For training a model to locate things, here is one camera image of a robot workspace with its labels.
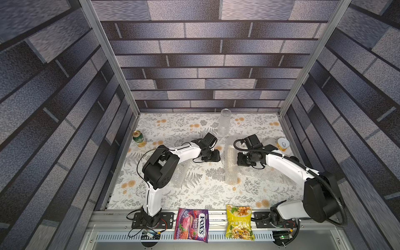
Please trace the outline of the bubble wrap sheet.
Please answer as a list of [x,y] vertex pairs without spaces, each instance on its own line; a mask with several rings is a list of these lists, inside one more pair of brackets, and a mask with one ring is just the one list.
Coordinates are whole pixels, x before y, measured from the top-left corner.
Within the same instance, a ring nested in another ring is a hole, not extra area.
[[252,167],[238,167],[237,177],[233,179],[236,185],[242,185],[245,192],[258,194],[261,190],[277,192],[283,190],[302,190],[299,185],[272,167],[255,169]]

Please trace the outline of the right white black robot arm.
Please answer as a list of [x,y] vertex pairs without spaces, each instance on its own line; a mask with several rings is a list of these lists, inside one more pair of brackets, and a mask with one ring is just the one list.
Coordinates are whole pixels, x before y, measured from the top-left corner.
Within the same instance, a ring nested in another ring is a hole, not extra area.
[[233,147],[238,151],[237,165],[260,169],[272,167],[303,188],[303,196],[296,201],[283,201],[270,208],[265,219],[275,227],[287,220],[311,219],[329,222],[337,227],[347,225],[345,203],[335,176],[306,167],[294,156],[282,154],[273,145],[263,145],[257,135],[237,139]]

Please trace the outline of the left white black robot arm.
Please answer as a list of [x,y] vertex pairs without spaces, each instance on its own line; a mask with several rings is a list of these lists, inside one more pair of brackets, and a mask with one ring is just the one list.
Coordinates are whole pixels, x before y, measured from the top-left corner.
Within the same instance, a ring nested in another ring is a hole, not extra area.
[[181,146],[168,148],[164,145],[154,150],[142,168],[143,180],[148,188],[142,212],[149,218],[158,216],[161,212],[161,190],[172,179],[177,166],[187,160],[200,163],[219,162],[220,153],[214,149],[218,139],[211,133],[203,138],[184,142]]

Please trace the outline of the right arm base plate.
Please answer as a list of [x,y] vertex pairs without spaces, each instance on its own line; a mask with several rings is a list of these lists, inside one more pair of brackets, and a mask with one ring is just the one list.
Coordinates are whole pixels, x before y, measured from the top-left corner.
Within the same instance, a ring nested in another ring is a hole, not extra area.
[[294,229],[298,227],[295,219],[284,220],[275,212],[256,211],[251,219],[256,224],[257,228],[269,229]]

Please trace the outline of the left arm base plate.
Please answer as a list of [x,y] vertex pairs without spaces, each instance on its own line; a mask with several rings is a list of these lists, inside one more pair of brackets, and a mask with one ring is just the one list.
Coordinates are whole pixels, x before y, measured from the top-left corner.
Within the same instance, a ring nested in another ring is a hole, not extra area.
[[145,212],[135,213],[132,218],[132,229],[172,229],[174,226],[173,212],[160,212],[154,217],[150,217]]

